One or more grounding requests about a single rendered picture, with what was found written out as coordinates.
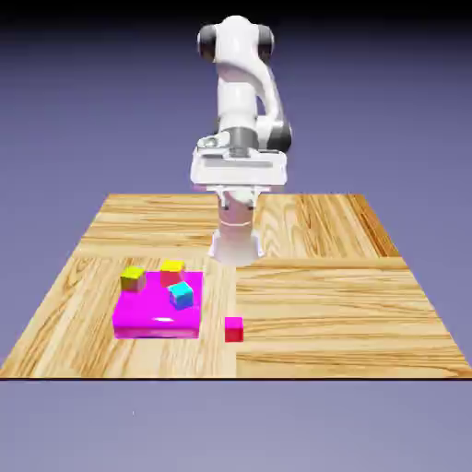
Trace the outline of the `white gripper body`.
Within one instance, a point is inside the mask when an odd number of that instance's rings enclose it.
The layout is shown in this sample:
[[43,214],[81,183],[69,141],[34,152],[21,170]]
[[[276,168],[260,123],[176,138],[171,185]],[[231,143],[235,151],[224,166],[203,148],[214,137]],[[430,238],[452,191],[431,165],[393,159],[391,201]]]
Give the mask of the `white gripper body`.
[[247,157],[233,157],[228,148],[196,148],[190,179],[199,186],[284,186],[287,156],[249,148]]

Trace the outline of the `small yellow red cube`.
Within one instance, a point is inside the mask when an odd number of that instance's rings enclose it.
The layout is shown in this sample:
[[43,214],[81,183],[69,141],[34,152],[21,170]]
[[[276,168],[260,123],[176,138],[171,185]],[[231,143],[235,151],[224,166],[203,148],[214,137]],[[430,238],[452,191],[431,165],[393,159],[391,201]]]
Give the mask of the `small yellow red cube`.
[[160,285],[167,288],[184,279],[185,263],[182,260],[164,259],[159,267]]

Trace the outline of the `small cyan cube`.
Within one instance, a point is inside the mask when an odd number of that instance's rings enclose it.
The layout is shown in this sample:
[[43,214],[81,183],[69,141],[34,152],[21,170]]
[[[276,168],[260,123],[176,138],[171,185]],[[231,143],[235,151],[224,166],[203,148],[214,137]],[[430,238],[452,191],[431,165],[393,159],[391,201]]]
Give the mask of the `small cyan cube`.
[[176,310],[184,310],[194,305],[194,292],[185,281],[169,285],[168,292],[171,305]]

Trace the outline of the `small magenta red cube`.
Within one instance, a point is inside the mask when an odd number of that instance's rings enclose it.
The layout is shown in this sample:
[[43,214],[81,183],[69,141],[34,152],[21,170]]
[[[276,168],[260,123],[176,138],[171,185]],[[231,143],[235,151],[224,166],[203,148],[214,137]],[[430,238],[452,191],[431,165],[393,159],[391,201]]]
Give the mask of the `small magenta red cube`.
[[226,317],[224,321],[224,336],[227,343],[243,342],[243,319],[240,316]]

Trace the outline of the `large magenta box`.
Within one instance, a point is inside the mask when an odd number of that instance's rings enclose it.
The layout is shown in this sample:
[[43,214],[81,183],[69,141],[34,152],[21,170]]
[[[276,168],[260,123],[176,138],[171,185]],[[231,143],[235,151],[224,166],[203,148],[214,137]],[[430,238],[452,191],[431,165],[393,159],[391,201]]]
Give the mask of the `large magenta box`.
[[183,280],[194,293],[192,306],[178,310],[160,284],[158,272],[147,272],[144,288],[122,291],[112,313],[116,338],[198,338],[201,323],[203,273],[186,272]]

